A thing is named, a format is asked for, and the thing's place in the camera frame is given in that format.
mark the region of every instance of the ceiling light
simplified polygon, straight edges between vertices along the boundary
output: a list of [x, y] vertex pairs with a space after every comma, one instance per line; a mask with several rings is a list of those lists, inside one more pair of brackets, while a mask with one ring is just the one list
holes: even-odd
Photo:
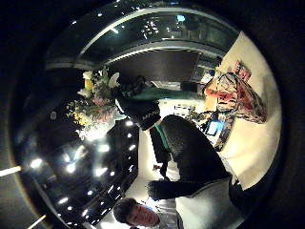
[[132, 168], [133, 168], [133, 165], [131, 165], [131, 167], [128, 169], [130, 171], [130, 173], [132, 172]]
[[70, 157], [67, 154], [64, 154], [64, 160], [68, 163], [70, 162]]
[[117, 29], [112, 28], [111, 30], [112, 30], [114, 33], [118, 34], [118, 30], [117, 30]]
[[130, 148], [129, 148], [130, 151], [134, 150], [134, 149], [135, 149], [135, 145], [131, 145]]
[[41, 158], [37, 158], [37, 159], [34, 159], [31, 163], [30, 163], [30, 166], [32, 169], [37, 169], [40, 167], [42, 163], [42, 159]]
[[12, 167], [9, 169], [1, 170], [0, 171], [0, 177], [4, 177], [6, 175], [14, 174], [21, 171], [21, 166]]
[[66, 167], [67, 172], [70, 174], [74, 173], [75, 169], [76, 169], [75, 163], [69, 164]]
[[101, 177], [107, 170], [108, 168], [98, 168], [95, 170], [95, 175]]
[[59, 199], [58, 203], [59, 204], [63, 204], [65, 202], [67, 202], [67, 201], [68, 201], [68, 198], [61, 198], [61, 199]]
[[129, 120], [129, 121], [126, 121], [125, 124], [126, 124], [126, 126], [132, 126], [132, 125], [133, 125], [133, 122], [131, 122], [131, 121]]
[[112, 187], [108, 190], [108, 192], [107, 193], [109, 193], [109, 192], [111, 192], [112, 191], [112, 189], [113, 189], [113, 185], [112, 185]]
[[104, 153], [104, 152], [108, 152], [110, 150], [110, 148], [111, 147], [109, 145], [101, 145], [99, 147], [98, 151]]
[[83, 213], [82, 213], [82, 217], [86, 216], [88, 213], [88, 209], [86, 209]]
[[183, 15], [177, 15], [177, 20], [183, 22], [185, 21], [185, 17]]
[[34, 228], [39, 222], [41, 222], [47, 215], [42, 216], [41, 218], [39, 218], [37, 221], [35, 221], [30, 227], [28, 227], [28, 229], [32, 229]]
[[85, 150], [86, 150], [86, 147], [84, 145], [80, 145], [75, 152], [74, 160], [77, 160], [77, 159], [83, 157]]

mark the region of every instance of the recessed light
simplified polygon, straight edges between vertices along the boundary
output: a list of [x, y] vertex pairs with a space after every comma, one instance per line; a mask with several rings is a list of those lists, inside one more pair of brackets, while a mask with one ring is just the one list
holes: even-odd
[[108, 168], [98, 168], [95, 170], [95, 175], [97, 177], [101, 177], [105, 172], [108, 170]]
[[83, 213], [82, 213], [82, 217], [86, 216], [88, 213], [88, 209], [86, 209]]
[[65, 202], [67, 202], [68, 200], [69, 200], [68, 198], [61, 198], [61, 199], [59, 199], [58, 203], [63, 204]]
[[40, 167], [40, 165], [42, 164], [42, 159], [41, 158], [37, 158], [34, 159], [31, 163], [30, 166], [32, 169], [37, 169]]
[[135, 149], [135, 145], [133, 144], [133, 145], [130, 146], [129, 150], [131, 151], [131, 150], [134, 150], [134, 149]]

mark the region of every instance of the yellow flower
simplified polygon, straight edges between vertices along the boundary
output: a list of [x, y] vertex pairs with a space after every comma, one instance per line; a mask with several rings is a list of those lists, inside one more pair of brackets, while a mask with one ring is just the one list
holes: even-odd
[[78, 115], [77, 113], [73, 113], [73, 115], [74, 115], [75, 121], [76, 121], [79, 125], [81, 125], [81, 126], [86, 125], [86, 121], [84, 120], [84, 118], [82, 118], [82, 117], [81, 117], [80, 115]]
[[88, 91], [88, 92], [91, 92], [92, 91], [92, 88], [93, 88], [93, 83], [90, 79], [85, 79], [85, 89]]

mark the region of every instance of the man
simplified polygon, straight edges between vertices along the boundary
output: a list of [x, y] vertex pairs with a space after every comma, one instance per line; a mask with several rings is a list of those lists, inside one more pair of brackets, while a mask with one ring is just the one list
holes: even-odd
[[113, 213], [119, 222], [130, 226], [145, 226], [153, 229], [183, 229], [181, 217], [175, 210], [174, 199], [159, 200], [157, 212], [142, 205], [134, 198], [123, 198], [113, 207]]

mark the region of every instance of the flower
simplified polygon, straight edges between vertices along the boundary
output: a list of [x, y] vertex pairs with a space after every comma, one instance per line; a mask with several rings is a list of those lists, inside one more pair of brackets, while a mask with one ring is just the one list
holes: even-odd
[[92, 79], [92, 72], [91, 71], [87, 71], [83, 73], [83, 78], [84, 79]]
[[83, 98], [67, 104], [67, 117], [72, 117], [74, 123], [81, 126], [76, 132], [82, 140], [105, 135], [115, 120], [126, 118], [118, 112], [112, 95], [112, 89], [119, 86], [118, 77], [119, 73], [115, 73], [109, 79], [107, 67], [83, 73], [85, 88], [78, 92]]
[[120, 84], [117, 82], [118, 77], [120, 76], [120, 73], [114, 73], [111, 77], [111, 79], [108, 82], [108, 86], [112, 89], [115, 87], [118, 87]]
[[93, 83], [90, 79], [85, 79], [85, 89], [88, 91], [88, 92], [91, 92], [92, 91], [92, 88], [93, 88]]
[[77, 93], [82, 95], [82, 96], [84, 96], [84, 97], [86, 97], [86, 98], [89, 98], [90, 95], [91, 95], [91, 92], [87, 91], [86, 89], [81, 89]]

